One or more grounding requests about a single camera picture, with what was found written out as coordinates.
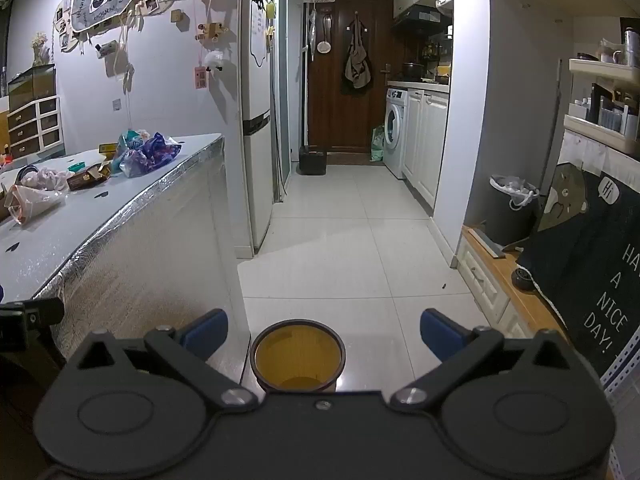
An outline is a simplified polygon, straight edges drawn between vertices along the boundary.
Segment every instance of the green plastic bag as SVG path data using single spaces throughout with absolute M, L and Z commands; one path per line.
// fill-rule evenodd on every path
M 377 128 L 373 129 L 373 135 L 371 136 L 371 161 L 377 162 L 382 160 L 383 148 L 385 145 L 385 127 L 380 124 Z

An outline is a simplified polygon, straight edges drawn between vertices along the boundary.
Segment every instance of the brown wooden door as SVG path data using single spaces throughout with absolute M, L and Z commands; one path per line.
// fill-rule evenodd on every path
M 325 15 L 331 16 L 331 46 L 328 54 L 314 53 L 308 69 L 309 145 L 330 152 L 367 153 L 373 128 L 383 124 L 386 109 L 385 65 L 392 59 L 391 24 L 393 0 L 335 0 L 316 5 L 316 45 L 324 40 Z M 342 75 L 351 42 L 347 27 L 358 12 L 367 29 L 363 36 L 372 82 L 363 93 L 347 92 Z

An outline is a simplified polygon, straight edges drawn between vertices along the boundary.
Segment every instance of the range hood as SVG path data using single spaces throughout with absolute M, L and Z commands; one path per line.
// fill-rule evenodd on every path
M 414 5 L 400 14 L 391 28 L 411 30 L 423 36 L 432 36 L 446 31 L 453 20 L 434 7 Z

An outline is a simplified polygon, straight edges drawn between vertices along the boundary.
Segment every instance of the brown trash can rim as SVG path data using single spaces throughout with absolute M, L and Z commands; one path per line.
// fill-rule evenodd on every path
M 324 332 L 327 332 L 334 339 L 334 341 L 338 343 L 338 346 L 340 347 L 340 364 L 338 364 L 338 368 L 336 369 L 335 373 L 331 377 L 329 377 L 329 379 L 326 380 L 324 383 L 320 384 L 320 386 L 318 386 L 317 388 L 314 388 L 313 390 L 303 390 L 303 391 L 319 392 L 321 390 L 324 390 L 326 387 L 330 386 L 332 383 L 335 383 L 335 381 L 338 380 L 338 377 L 340 377 L 340 375 L 344 371 L 344 365 L 346 362 L 346 353 L 347 353 L 344 343 L 342 342 L 342 339 L 340 338 L 340 336 L 338 336 L 338 334 L 334 330 L 329 328 L 327 325 L 324 325 L 317 321 L 313 321 L 311 319 L 286 319 L 284 321 L 279 321 L 265 328 L 262 332 L 258 334 L 258 337 L 255 338 L 255 341 L 251 345 L 251 350 L 249 351 L 249 362 L 251 364 L 251 370 L 254 371 L 255 378 L 257 379 L 258 384 L 260 384 L 263 390 L 272 391 L 272 392 L 282 391 L 277 386 L 274 386 L 274 384 L 271 384 L 260 373 L 260 370 L 258 370 L 258 367 L 255 364 L 255 353 L 261 341 L 265 337 L 267 337 L 271 332 L 274 332 L 279 328 L 283 328 L 285 326 L 290 326 L 290 325 L 307 325 L 307 326 L 315 327 Z

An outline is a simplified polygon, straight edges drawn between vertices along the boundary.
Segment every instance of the silver screw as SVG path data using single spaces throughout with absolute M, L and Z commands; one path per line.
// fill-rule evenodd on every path
M 333 407 L 332 403 L 329 402 L 328 400 L 318 400 L 318 402 L 316 402 L 316 408 L 324 412 L 326 410 L 330 410 L 332 407 Z
M 254 396 L 244 388 L 232 388 L 223 393 L 221 399 L 227 406 L 244 406 L 254 400 Z
M 427 400 L 427 392 L 420 388 L 403 388 L 396 393 L 396 399 L 402 404 L 420 404 Z

